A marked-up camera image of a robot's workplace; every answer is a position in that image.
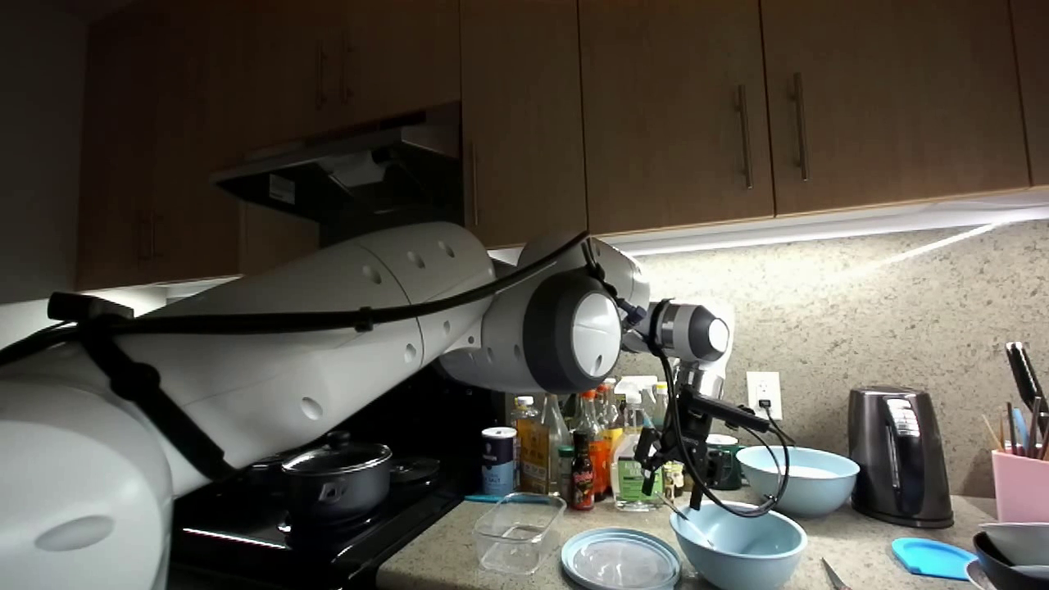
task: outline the black kettle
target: black kettle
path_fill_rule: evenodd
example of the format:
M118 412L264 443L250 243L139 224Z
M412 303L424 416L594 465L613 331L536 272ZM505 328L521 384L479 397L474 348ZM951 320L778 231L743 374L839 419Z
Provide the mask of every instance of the black kettle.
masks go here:
M854 507L904 529L951 529L941 426L925 390L849 390Z

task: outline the white bowl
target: white bowl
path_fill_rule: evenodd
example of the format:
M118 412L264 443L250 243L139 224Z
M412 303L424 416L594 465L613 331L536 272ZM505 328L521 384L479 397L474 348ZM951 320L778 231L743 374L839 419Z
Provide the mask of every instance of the white bowl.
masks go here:
M833 516L854 497L858 465L849 455L788 445L790 480L780 497L780 512L814 518ZM771 497L780 489L783 449L780 445L747 445L739 451L747 489Z
M696 573L715 588L783 588L808 551L808 532L780 512L739 518L719 506L701 506L699 512L671 516L670 525Z

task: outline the pot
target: pot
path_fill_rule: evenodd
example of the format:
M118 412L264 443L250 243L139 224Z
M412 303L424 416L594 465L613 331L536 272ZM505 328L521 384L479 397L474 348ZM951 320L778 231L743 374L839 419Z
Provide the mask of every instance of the pot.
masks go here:
M369 516L391 492L391 463L384 443L334 443L291 455L282 465L291 520Z

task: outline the electrical outlet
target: electrical outlet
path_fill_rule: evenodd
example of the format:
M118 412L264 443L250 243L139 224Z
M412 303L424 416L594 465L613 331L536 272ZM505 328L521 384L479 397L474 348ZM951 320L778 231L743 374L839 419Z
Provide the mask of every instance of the electrical outlet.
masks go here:
M783 419L780 371L747 371L747 408L758 416Z

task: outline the stove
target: stove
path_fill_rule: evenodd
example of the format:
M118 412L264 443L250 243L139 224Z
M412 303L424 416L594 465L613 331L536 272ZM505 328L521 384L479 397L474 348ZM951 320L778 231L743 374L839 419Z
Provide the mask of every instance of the stove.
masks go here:
M287 485L253 465L175 506L171 590L359 590L466 496L448 460L393 460L388 497L359 518L289 520Z

